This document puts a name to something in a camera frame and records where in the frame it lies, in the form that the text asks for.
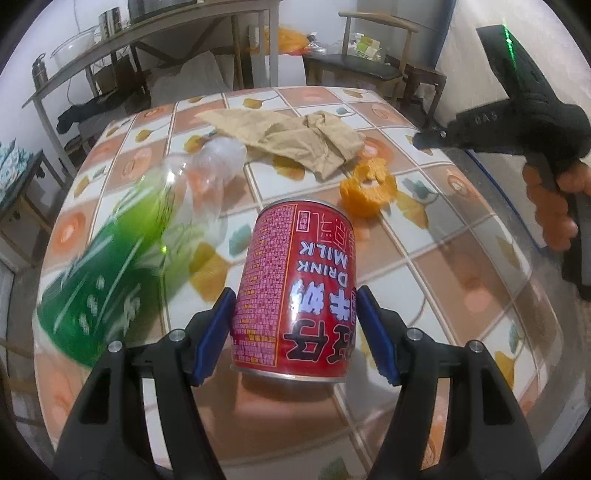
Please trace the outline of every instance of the metal bolt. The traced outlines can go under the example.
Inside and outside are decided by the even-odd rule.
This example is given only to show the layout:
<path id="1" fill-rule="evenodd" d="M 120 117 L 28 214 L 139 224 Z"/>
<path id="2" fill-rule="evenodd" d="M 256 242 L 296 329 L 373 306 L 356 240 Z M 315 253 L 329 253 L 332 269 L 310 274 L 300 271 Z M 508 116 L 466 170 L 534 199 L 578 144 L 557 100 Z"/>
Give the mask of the metal bolt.
<path id="1" fill-rule="evenodd" d="M 470 347 L 470 350 L 474 353 L 482 353 L 484 351 L 484 345 L 478 340 L 470 340 L 470 342 L 468 342 L 468 347 Z"/>
<path id="2" fill-rule="evenodd" d="M 119 350 L 123 348 L 123 343 L 118 340 L 114 340 L 109 344 L 109 352 L 117 353 Z"/>
<path id="3" fill-rule="evenodd" d="M 407 330 L 407 337 L 413 342 L 418 342 L 423 338 L 423 331 L 419 330 L 418 328 L 409 328 Z"/>
<path id="4" fill-rule="evenodd" d="M 168 338 L 170 338 L 172 342 L 180 342 L 185 337 L 186 334 L 182 328 L 177 328 L 168 334 Z"/>

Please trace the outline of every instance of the black chair seat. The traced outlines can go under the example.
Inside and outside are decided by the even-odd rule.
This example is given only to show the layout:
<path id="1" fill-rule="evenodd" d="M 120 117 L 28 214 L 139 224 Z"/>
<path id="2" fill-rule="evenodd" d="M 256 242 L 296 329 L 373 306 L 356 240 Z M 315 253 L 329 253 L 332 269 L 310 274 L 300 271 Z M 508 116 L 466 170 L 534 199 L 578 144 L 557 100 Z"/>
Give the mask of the black chair seat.
<path id="1" fill-rule="evenodd" d="M 379 61 L 362 59 L 353 55 L 319 55 L 309 53 L 305 55 L 305 58 L 321 62 L 327 66 L 337 67 L 340 70 L 372 76 L 385 82 L 402 76 L 400 70 L 395 67 L 391 67 L 390 65 L 386 65 Z"/>

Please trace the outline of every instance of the red can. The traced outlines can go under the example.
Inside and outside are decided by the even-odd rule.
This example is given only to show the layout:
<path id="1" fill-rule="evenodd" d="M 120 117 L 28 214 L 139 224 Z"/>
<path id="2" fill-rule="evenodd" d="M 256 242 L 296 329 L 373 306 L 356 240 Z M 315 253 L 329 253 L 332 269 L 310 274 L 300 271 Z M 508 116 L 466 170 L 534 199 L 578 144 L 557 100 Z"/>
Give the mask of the red can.
<path id="1" fill-rule="evenodd" d="M 232 320 L 238 370 L 341 382 L 355 348 L 355 237 L 337 207 L 280 200 L 256 220 Z"/>

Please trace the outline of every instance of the white bowl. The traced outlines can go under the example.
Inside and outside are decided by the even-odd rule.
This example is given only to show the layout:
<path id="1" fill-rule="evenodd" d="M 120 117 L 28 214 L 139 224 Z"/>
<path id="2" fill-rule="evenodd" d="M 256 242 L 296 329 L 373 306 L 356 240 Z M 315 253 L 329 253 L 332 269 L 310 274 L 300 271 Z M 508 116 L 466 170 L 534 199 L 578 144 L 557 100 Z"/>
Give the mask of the white bowl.
<path id="1" fill-rule="evenodd" d="M 95 44 L 95 31 L 97 28 L 98 25 L 74 35 L 53 51 L 51 58 L 55 59 L 59 69 L 68 65 Z"/>

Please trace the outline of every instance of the black chinese character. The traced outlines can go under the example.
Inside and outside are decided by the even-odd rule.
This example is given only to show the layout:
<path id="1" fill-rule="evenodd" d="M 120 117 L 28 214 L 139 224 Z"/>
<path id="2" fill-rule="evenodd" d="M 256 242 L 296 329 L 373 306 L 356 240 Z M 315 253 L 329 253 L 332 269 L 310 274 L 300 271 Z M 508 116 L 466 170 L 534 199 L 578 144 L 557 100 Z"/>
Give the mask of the black chinese character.
<path id="1" fill-rule="evenodd" d="M 348 360 L 355 347 L 355 335 L 351 334 L 349 327 L 346 325 L 337 325 L 335 326 L 334 333 L 338 333 L 339 338 L 333 344 L 333 354 L 326 359 L 330 364 L 340 362 L 343 359 Z"/>
<path id="2" fill-rule="evenodd" d="M 318 335 L 304 335 L 301 332 L 303 327 L 313 327 L 315 325 L 314 320 L 298 320 L 294 323 L 291 333 L 283 334 L 285 340 L 295 342 L 295 347 L 287 352 L 287 358 L 290 360 L 318 361 L 326 342 L 329 341 L 328 335 L 324 334 L 324 322 L 319 322 Z M 314 350 L 311 352 L 305 351 L 308 343 L 314 345 Z"/>

